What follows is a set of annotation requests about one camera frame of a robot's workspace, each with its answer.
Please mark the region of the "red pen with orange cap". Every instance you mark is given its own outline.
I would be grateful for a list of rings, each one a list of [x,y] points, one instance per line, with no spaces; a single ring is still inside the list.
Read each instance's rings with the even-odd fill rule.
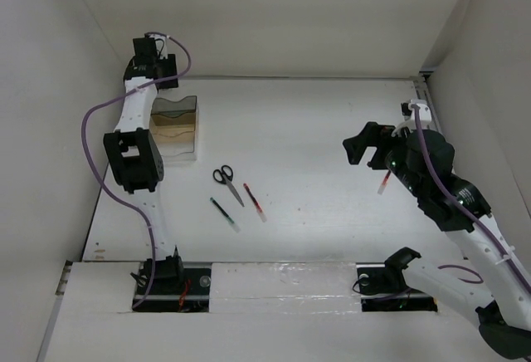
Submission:
[[[388,170],[382,180],[382,182],[380,183],[379,185],[379,188],[378,188],[378,194],[379,195],[382,195],[387,187],[387,183],[388,183],[388,180],[390,179],[392,175],[392,172],[390,170]]]

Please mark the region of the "red pen clear cap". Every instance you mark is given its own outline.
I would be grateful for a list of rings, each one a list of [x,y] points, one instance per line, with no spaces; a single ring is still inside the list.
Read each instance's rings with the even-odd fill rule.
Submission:
[[[247,183],[244,183],[243,187],[246,190],[246,192],[247,192],[249,198],[251,199],[253,205],[255,206],[256,212],[258,213],[259,217],[261,218],[261,221],[263,223],[266,223],[267,222],[266,215],[265,215],[261,205],[259,204],[258,200],[256,199],[255,195],[252,193],[249,185]]]

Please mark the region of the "black handled scissors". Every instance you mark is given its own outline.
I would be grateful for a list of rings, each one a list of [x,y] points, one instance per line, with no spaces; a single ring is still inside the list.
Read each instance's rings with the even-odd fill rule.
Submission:
[[[213,179],[222,185],[227,186],[231,194],[234,196],[236,201],[244,207],[245,204],[241,198],[241,195],[236,190],[235,186],[232,183],[232,180],[234,179],[234,171],[231,168],[231,166],[224,164],[218,169],[214,169],[212,172]]]

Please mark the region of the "green pen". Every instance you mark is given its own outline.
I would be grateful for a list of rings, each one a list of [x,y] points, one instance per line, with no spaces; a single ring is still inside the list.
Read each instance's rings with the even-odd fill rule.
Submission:
[[[221,206],[221,204],[214,198],[210,197],[211,204],[217,209],[217,211],[227,220],[229,225],[232,227],[232,229],[239,233],[241,229],[237,226],[234,219],[230,216],[230,214]]]

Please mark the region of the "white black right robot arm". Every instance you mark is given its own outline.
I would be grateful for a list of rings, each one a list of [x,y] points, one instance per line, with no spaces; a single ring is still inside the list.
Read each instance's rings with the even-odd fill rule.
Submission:
[[[485,285],[475,289],[403,247],[384,261],[376,276],[357,280],[360,292],[388,297],[394,291],[421,291],[466,318],[498,355],[529,360],[530,275],[499,229],[485,224],[491,208],[479,189],[453,174],[453,146],[433,130],[369,121],[358,135],[345,139],[343,147],[351,165],[360,163],[367,148],[375,148],[368,167],[397,177]]]

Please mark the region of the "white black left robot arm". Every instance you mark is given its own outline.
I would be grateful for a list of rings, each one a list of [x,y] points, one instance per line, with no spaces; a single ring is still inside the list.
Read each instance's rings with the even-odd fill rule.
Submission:
[[[185,273],[163,216],[163,158],[149,129],[158,91],[178,86],[176,79],[161,82],[177,74],[176,57],[167,53],[167,40],[157,32],[133,40],[134,56],[124,73],[127,96],[114,131],[104,135],[104,147],[115,182],[148,218],[153,233],[155,256],[146,261],[138,276],[154,279],[163,290],[173,293],[183,287]]]

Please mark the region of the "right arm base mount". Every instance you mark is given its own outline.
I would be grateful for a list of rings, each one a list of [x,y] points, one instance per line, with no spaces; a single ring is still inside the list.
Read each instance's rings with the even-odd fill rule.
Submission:
[[[438,312],[433,297],[400,282],[382,263],[357,264],[356,272],[352,290],[362,312]]]

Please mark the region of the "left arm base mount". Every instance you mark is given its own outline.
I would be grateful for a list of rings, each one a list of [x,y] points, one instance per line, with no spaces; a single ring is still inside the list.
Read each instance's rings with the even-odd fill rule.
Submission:
[[[180,282],[156,279],[146,300],[134,307],[145,293],[135,287],[132,310],[142,313],[207,313],[212,283],[211,265],[185,265]]]

